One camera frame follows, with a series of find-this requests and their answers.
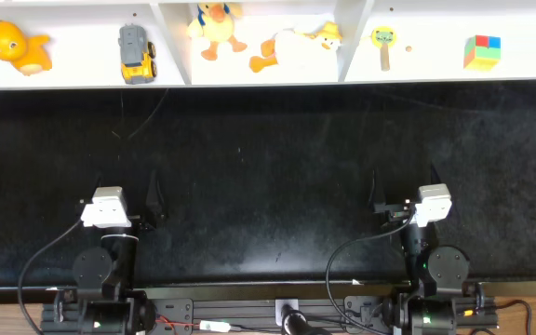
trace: toy truck wheel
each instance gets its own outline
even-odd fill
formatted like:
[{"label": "toy truck wheel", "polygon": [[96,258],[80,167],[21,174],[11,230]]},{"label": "toy truck wheel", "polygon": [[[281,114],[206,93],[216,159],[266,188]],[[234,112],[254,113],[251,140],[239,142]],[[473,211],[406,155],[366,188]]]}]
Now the toy truck wheel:
[{"label": "toy truck wheel", "polygon": [[156,57],[156,47],[152,42],[148,42],[148,54],[150,55],[150,58]]}]

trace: stuffed animal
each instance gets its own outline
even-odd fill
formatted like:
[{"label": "stuffed animal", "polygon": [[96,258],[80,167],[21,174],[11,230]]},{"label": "stuffed animal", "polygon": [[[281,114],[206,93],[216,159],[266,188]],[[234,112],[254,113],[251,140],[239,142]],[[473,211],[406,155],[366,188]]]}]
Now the stuffed animal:
[{"label": "stuffed animal", "polygon": [[233,35],[235,22],[231,15],[240,18],[243,14],[239,4],[200,3],[197,10],[197,18],[187,28],[187,34],[192,38],[204,36],[210,41],[210,47],[202,51],[202,57],[216,60],[219,57],[217,50],[222,42],[229,42],[233,46],[233,52],[248,48],[248,45],[237,41]]},{"label": "stuffed animal", "polygon": [[38,74],[53,68],[43,49],[47,35],[26,37],[15,24],[0,20],[0,60],[6,60],[24,75]]},{"label": "stuffed animal", "polygon": [[261,44],[263,57],[252,57],[249,67],[254,73],[277,64],[303,67],[312,63],[316,53],[335,52],[341,45],[341,40],[338,25],[334,22],[327,22],[315,34],[285,30],[277,33],[274,39]]}]

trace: orange beak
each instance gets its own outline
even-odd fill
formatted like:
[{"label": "orange beak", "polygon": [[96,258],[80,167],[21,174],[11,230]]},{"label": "orange beak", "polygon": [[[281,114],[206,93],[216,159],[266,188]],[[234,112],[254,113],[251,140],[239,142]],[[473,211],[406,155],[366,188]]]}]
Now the orange beak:
[{"label": "orange beak", "polygon": [[223,5],[214,5],[211,9],[210,9],[210,17],[215,20],[216,22],[218,23],[221,23],[224,21],[224,16],[225,16],[225,13],[224,13],[224,6]]}]

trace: white label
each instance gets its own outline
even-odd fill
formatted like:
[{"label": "white label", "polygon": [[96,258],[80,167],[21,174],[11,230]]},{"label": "white label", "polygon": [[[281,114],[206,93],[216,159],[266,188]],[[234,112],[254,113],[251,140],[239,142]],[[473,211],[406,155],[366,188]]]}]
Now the white label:
[{"label": "white label", "polygon": [[226,322],[202,320],[200,321],[200,330],[229,332],[229,330],[231,330],[231,325]]}]

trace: toy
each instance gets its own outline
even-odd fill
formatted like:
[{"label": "toy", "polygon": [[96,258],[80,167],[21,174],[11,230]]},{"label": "toy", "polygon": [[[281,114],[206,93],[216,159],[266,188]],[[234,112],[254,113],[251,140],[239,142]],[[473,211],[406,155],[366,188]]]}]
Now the toy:
[{"label": "toy", "polygon": [[237,41],[233,35],[235,22],[231,14],[241,18],[243,10],[239,4],[226,3],[200,3],[197,6],[198,16],[190,23],[187,34],[192,37],[204,36],[210,41],[208,50],[202,51],[202,57],[206,60],[216,60],[219,56],[217,50],[222,42],[229,42],[233,46],[233,52],[241,52],[248,45]]},{"label": "toy", "polygon": [[500,37],[483,35],[471,37],[464,48],[464,68],[489,71],[500,62],[501,51]]},{"label": "toy", "polygon": [[126,25],[119,29],[121,50],[121,74],[126,84],[150,83],[156,77],[154,44],[148,41],[146,31],[138,25]]},{"label": "toy", "polygon": [[388,49],[396,42],[396,33],[389,27],[378,27],[371,33],[371,43],[380,50],[382,71],[390,71],[390,53]]},{"label": "toy", "polygon": [[53,68],[43,49],[47,35],[26,37],[14,23],[0,20],[0,60],[6,60],[24,75],[38,74]]},{"label": "toy", "polygon": [[261,44],[263,58],[252,57],[249,67],[254,73],[277,64],[302,67],[317,52],[335,52],[341,45],[341,40],[339,27],[334,22],[327,22],[324,28],[315,34],[285,30],[277,33],[274,39]]}]

